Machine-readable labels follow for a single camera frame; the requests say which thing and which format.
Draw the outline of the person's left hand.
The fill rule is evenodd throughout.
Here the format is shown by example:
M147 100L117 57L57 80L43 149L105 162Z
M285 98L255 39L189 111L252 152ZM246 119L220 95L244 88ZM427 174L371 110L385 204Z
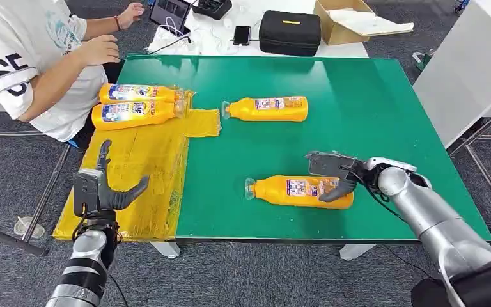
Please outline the person's left hand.
M139 21L144 11L145 8L143 4L130 3L123 12L115 16L118 30L126 30L133 25L133 23Z

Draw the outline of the person's right hand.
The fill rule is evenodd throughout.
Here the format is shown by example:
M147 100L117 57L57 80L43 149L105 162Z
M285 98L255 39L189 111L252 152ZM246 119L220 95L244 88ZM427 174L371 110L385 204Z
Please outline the person's right hand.
M96 66L121 61L117 38L113 35L102 35L82 44L76 52L84 66Z

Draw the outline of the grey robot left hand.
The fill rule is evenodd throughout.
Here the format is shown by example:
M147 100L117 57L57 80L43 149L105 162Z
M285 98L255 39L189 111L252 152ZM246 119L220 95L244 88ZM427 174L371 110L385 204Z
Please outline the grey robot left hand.
M98 197L100 207L103 210L123 210L136 200L147 188L150 176L143 176L139 183L127 191L115 191L109 187L107 178L107 167L110 159L107 158L112 141L105 140L98 154L96 170L101 172L98 180Z

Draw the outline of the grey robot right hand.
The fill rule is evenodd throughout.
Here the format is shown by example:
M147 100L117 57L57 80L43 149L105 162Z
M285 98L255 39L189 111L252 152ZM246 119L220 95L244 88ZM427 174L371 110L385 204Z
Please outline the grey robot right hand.
M369 172L365 162L337 152L312 151L305 158L309 161L308 172L311 175L339 178L334 189L319 196L319 200L326 203L354 192L358 183L364 184Z

